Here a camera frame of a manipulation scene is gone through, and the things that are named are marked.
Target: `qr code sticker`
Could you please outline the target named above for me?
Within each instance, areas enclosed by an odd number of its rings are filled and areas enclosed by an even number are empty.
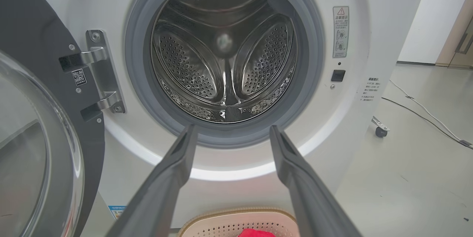
[[[84,75],[84,70],[76,70],[72,72],[72,76],[74,77],[74,80],[76,81],[76,86],[78,87],[79,85],[87,84],[86,76]]]

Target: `plastic basket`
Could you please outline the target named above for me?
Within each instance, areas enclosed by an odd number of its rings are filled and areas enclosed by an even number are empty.
[[[241,208],[194,217],[177,237],[237,237],[245,228],[271,232],[276,237],[299,237],[296,219],[276,208]]]

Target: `door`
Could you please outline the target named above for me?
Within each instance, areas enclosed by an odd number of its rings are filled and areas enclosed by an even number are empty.
[[[89,65],[46,0],[0,0],[0,236],[76,236],[105,149]]]
[[[463,33],[460,43],[455,49],[455,54],[448,65],[449,68],[466,68],[473,69],[473,49],[471,45],[473,43],[473,18],[466,27],[465,33]]]

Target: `gray floor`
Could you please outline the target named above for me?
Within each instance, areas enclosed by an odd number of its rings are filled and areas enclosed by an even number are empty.
[[[473,142],[473,71],[397,65],[392,80],[457,136]],[[427,114],[389,84],[383,97]],[[384,99],[336,197],[364,237],[473,235],[473,150]],[[83,237],[105,235],[113,217],[100,196]]]

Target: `stainless steel drum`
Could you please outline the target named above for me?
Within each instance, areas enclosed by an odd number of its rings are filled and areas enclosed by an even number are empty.
[[[152,66],[194,117],[251,119],[272,107],[297,63],[294,26],[268,0],[168,0],[152,32]]]

